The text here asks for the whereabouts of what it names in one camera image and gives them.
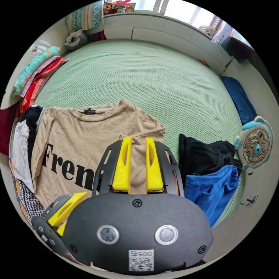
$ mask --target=bed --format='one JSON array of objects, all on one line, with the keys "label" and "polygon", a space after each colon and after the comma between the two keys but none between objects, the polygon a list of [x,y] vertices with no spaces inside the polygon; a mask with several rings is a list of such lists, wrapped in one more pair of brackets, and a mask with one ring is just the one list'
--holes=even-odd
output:
[{"label": "bed", "polygon": [[[115,39],[88,44],[64,57],[71,59],[49,79],[36,104],[82,108],[124,97],[166,126],[165,144],[177,161],[180,133],[205,143],[233,142],[242,128],[219,76],[174,49]],[[237,210],[245,175],[215,226]]]}]

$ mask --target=black metal plate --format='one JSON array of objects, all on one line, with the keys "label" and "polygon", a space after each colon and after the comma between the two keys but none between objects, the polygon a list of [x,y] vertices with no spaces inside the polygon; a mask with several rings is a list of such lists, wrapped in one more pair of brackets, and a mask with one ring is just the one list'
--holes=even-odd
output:
[{"label": "black metal plate", "polygon": [[[140,199],[140,207],[133,200]],[[97,238],[102,225],[116,227],[117,243],[107,245]],[[172,225],[178,238],[171,245],[155,241],[156,230]],[[210,225],[202,210],[190,200],[172,194],[91,197],[72,211],[62,237],[77,261],[128,275],[150,275],[191,266],[204,257],[213,242]],[[202,246],[207,249],[199,253]],[[153,271],[129,271],[129,250],[154,250]]]}]

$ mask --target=qr code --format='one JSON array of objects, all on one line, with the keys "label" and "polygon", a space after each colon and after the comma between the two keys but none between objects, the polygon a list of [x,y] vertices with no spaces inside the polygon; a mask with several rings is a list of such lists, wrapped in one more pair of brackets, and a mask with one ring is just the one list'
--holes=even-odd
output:
[{"label": "qr code", "polygon": [[154,250],[129,250],[129,271],[154,271]]}]

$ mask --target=striped towel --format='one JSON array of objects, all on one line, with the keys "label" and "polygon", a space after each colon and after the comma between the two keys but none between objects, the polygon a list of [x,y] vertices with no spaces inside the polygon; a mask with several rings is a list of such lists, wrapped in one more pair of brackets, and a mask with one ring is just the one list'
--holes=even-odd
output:
[{"label": "striped towel", "polygon": [[88,30],[104,24],[103,0],[80,8],[67,16],[69,32],[74,29]]}]

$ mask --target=electric fan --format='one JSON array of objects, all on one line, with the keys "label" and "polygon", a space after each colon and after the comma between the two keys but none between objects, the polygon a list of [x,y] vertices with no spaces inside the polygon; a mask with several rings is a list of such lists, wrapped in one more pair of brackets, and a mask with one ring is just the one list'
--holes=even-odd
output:
[{"label": "electric fan", "polygon": [[212,36],[215,33],[215,29],[207,25],[202,25],[199,29],[209,36]]},{"label": "electric fan", "polygon": [[243,169],[255,169],[267,162],[272,142],[272,128],[262,117],[257,116],[254,121],[245,124],[234,141]]}]

